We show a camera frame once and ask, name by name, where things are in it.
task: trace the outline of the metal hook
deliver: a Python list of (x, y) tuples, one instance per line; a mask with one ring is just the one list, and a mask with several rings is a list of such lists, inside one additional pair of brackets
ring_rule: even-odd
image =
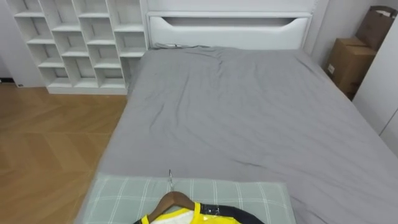
[(169, 181), (170, 181), (170, 189), (171, 189), (171, 191), (174, 191), (173, 175), (172, 175), (171, 169), (169, 169)]

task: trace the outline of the white headboard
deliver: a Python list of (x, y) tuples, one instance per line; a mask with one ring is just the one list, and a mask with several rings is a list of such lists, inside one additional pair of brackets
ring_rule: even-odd
[(148, 44), (312, 52), (328, 0), (141, 0)]

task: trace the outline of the cardboard box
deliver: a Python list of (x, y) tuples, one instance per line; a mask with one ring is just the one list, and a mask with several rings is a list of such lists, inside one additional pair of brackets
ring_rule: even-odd
[(373, 50), (379, 50), (397, 14), (387, 6), (372, 6), (355, 36)]
[(357, 38), (336, 39), (325, 71), (336, 86), (353, 99), (377, 52)]

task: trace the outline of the checkered pillowcase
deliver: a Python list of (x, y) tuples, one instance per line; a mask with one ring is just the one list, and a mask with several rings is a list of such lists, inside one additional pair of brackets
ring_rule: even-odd
[[(295, 224), (284, 184), (206, 179), (174, 179), (173, 182), (174, 190), (185, 193), (193, 201), (234, 206), (257, 216), (264, 223)], [(169, 191), (167, 178), (99, 175), (91, 191), (84, 223), (134, 223), (152, 212)]]

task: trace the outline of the wooden floor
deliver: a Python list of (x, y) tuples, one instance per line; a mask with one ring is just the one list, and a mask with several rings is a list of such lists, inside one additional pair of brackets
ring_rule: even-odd
[(0, 224), (73, 223), (125, 104), (0, 85)]

